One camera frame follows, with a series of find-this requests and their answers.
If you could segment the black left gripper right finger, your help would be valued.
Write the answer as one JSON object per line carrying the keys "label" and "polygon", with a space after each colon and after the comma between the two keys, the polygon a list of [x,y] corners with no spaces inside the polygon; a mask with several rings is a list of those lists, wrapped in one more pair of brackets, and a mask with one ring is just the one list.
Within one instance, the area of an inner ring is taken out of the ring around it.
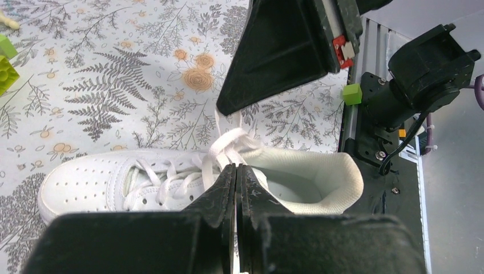
{"label": "black left gripper right finger", "polygon": [[236,178],[240,271],[426,273],[409,231],[385,215],[296,215],[266,191],[250,166]]}

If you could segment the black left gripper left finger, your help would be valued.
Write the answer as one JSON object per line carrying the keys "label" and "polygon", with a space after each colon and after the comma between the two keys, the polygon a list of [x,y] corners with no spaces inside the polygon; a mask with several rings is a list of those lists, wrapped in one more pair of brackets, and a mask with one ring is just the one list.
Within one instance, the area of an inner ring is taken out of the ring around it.
{"label": "black left gripper left finger", "polygon": [[78,213],[54,220],[24,273],[231,273],[236,166],[180,212]]}

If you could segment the white sneaker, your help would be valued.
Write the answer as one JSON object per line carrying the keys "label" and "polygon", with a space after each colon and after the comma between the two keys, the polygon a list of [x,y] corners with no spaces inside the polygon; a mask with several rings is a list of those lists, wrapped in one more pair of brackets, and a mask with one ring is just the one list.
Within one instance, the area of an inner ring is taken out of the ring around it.
{"label": "white sneaker", "polygon": [[39,187],[39,214],[51,223],[67,213],[180,211],[228,164],[251,166],[274,201],[298,215],[342,214],[364,191],[348,154],[267,146],[235,114],[233,128],[219,131],[205,151],[120,150],[61,164]]}

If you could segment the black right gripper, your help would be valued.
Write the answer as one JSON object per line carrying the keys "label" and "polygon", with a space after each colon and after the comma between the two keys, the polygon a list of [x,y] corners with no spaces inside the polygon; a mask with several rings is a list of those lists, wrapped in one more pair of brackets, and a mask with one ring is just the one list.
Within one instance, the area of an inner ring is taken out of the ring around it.
{"label": "black right gripper", "polygon": [[352,66],[362,33],[354,0],[252,1],[217,109],[230,115]]}

